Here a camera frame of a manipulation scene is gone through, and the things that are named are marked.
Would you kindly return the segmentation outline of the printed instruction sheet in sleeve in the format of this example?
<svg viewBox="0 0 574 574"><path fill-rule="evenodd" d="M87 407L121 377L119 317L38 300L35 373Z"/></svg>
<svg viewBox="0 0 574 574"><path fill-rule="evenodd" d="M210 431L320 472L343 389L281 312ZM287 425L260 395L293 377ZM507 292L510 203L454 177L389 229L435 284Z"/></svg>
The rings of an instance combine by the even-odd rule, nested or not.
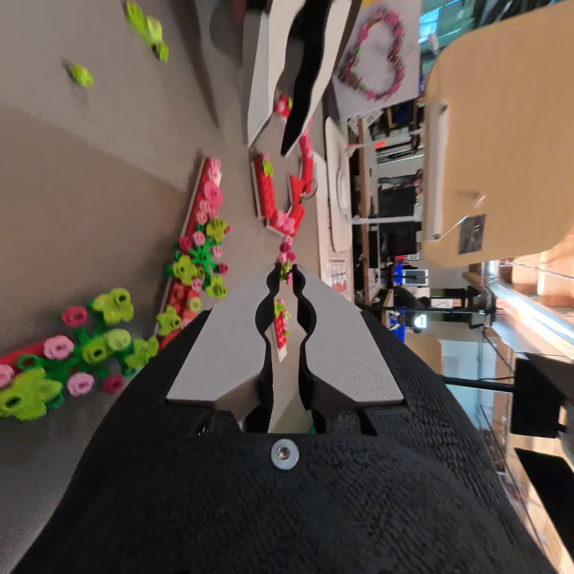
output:
<svg viewBox="0 0 574 574"><path fill-rule="evenodd" d="M352 226L342 217L337 198L331 198L326 161L313 154L316 181L320 278L350 302L355 301L352 264Z"/></svg>

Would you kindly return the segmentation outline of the red lego arc with string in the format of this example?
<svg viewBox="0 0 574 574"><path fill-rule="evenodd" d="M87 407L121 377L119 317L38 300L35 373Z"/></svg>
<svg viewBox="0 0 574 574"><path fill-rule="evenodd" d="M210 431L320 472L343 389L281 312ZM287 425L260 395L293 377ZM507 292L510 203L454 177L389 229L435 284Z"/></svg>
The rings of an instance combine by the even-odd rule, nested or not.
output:
<svg viewBox="0 0 574 574"><path fill-rule="evenodd" d="M289 118L293 100L284 92L276 92L273 102L273 112L281 118L284 123ZM314 149L312 146L309 127L313 119L305 127L297 141L296 150L300 156L300 172L298 175L289 176L289 190L293 199L292 206L300 205L303 201L310 199L316 193L317 183L315 179Z"/></svg>

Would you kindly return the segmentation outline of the lime double flower lego piece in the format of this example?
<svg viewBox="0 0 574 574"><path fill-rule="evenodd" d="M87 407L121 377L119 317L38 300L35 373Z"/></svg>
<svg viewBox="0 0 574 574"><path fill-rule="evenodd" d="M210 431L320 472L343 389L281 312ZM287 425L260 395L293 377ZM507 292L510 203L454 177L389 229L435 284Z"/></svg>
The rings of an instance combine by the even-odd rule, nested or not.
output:
<svg viewBox="0 0 574 574"><path fill-rule="evenodd" d="M134 1L125 1L123 11L133 31L149 46L154 56L159 61L168 62L169 47L163 38L161 22L147 15Z"/></svg>

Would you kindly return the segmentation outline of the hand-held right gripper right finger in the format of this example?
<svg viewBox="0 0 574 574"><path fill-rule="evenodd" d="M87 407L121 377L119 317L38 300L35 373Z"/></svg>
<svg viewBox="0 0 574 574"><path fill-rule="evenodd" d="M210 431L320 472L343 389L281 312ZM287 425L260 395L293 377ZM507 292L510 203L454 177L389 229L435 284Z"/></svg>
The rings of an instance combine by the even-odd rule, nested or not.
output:
<svg viewBox="0 0 574 574"><path fill-rule="evenodd" d="M361 310L300 265L292 270L300 344L298 391L316 432L341 413L402 406L404 395Z"/></svg>

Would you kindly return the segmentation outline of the small lime lego stud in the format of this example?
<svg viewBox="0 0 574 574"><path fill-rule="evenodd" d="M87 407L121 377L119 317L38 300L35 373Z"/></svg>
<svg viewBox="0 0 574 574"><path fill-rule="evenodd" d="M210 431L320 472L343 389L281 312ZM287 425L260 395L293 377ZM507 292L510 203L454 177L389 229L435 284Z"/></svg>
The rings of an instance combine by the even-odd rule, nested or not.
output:
<svg viewBox="0 0 574 574"><path fill-rule="evenodd" d="M84 89L91 89L94 87L94 77L90 70L83 65L68 62L65 65L68 77L77 86Z"/></svg>

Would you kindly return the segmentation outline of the silver ventilation duct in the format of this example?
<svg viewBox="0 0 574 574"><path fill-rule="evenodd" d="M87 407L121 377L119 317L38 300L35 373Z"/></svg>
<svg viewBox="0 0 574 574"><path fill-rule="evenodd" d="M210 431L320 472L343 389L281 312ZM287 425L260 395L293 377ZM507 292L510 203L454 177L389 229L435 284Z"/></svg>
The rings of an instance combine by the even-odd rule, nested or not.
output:
<svg viewBox="0 0 574 574"><path fill-rule="evenodd" d="M517 311L521 318L535 321L537 326L546 328L561 341L573 345L573 324L554 310L501 283L499 267L498 261L482 263L482 278L492 295Z"/></svg>

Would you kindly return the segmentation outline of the black pole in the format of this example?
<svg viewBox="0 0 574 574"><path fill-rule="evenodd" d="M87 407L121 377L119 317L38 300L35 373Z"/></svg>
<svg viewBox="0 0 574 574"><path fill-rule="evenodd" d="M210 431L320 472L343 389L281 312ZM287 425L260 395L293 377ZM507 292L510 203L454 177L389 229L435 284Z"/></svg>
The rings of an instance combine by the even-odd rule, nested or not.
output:
<svg viewBox="0 0 574 574"><path fill-rule="evenodd" d="M506 381L512 379L510 378L501 378L501 379L463 379L463 378L456 378L456 377L447 377L441 376L443 382L450 386L456 387L463 387L467 389L476 389L476 390L484 390L484 391L492 391L492 392L500 392L500 393L509 393L513 394L515 391L515 384L508 383Z"/></svg>

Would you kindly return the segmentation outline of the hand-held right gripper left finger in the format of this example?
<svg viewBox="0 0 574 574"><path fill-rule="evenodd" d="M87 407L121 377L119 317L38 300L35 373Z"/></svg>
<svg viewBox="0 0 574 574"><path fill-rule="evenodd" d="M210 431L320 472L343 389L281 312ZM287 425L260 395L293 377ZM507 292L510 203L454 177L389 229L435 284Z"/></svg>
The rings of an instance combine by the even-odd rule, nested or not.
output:
<svg viewBox="0 0 574 574"><path fill-rule="evenodd" d="M169 403L232 412L249 432L267 432L273 410L270 342L277 264L240 285L207 314L173 384Z"/></svg>

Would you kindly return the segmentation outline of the black hanging panel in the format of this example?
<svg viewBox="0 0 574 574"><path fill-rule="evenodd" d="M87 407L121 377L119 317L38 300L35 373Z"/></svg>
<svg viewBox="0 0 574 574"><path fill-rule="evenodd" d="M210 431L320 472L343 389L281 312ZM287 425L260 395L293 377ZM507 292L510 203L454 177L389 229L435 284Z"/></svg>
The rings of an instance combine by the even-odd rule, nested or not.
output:
<svg viewBox="0 0 574 574"><path fill-rule="evenodd" d="M515 453L564 546L572 554L573 471L559 456L520 448Z"/></svg>
<svg viewBox="0 0 574 574"><path fill-rule="evenodd" d="M560 409L573 401L573 363L526 353L514 370L510 432L556 439L565 427Z"/></svg>

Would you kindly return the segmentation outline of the white rounded board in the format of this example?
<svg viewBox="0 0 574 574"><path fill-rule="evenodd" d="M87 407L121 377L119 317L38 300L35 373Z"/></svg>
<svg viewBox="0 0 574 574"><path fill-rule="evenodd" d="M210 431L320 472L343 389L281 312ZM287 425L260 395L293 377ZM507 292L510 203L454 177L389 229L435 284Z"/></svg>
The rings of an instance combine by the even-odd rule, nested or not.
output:
<svg viewBox="0 0 574 574"><path fill-rule="evenodd" d="M332 246L335 252L341 253L352 248L353 215L348 142L330 117L325 121L324 136Z"/></svg>

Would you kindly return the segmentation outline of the yellow lego set box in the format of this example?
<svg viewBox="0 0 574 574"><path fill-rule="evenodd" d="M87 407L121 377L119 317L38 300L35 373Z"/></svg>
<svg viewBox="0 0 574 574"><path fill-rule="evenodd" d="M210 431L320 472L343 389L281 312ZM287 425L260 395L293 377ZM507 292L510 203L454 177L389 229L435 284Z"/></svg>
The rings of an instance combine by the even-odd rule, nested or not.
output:
<svg viewBox="0 0 574 574"><path fill-rule="evenodd" d="M362 3L333 75L341 120L418 97L421 6L421 1Z"/></svg>

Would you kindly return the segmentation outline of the small red flowered lego segment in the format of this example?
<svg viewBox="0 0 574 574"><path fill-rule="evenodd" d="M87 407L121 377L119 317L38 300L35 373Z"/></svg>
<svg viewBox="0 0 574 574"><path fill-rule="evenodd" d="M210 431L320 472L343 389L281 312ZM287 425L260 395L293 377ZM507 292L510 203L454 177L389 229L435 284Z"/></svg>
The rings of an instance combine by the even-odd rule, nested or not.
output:
<svg viewBox="0 0 574 574"><path fill-rule="evenodd" d="M285 301L277 299L274 302L273 340L276 348L278 362L282 362L288 354L288 340L290 337L289 321L291 313L286 309Z"/></svg>

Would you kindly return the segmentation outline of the bent flowered lego strip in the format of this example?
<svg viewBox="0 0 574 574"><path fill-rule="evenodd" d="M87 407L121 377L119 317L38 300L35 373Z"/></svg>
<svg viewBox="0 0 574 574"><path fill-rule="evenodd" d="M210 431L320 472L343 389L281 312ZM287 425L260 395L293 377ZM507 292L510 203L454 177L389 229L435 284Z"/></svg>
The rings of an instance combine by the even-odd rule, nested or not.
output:
<svg viewBox="0 0 574 574"><path fill-rule="evenodd" d="M112 396L159 352L155 337L135 339L130 293L114 288L61 312L63 331L1 356L1 417L43 418L68 398Z"/></svg>

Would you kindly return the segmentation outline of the pink lego flower stem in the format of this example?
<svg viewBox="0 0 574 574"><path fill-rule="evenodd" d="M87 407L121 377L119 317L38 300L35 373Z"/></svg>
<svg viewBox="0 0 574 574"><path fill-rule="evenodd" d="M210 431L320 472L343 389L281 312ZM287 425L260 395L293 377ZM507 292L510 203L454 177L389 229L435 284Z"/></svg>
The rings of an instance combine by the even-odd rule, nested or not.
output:
<svg viewBox="0 0 574 574"><path fill-rule="evenodd" d="M276 262L280 265L280 280L287 285L293 284L292 268L296 262L296 255L292 250L293 238L290 235L284 235L279 245L279 253Z"/></svg>

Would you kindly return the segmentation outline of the long flowered lego strip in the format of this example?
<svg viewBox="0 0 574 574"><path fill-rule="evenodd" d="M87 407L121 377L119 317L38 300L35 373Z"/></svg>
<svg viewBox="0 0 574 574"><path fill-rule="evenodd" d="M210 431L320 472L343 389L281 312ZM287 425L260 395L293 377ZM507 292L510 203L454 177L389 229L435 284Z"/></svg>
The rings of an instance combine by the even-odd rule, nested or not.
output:
<svg viewBox="0 0 574 574"><path fill-rule="evenodd" d="M231 227L220 216L221 178L220 161L202 159L183 229L173 241L173 254L165 266L167 286L154 329L160 349L199 315L204 298L227 296L228 266L222 262L222 242Z"/></svg>

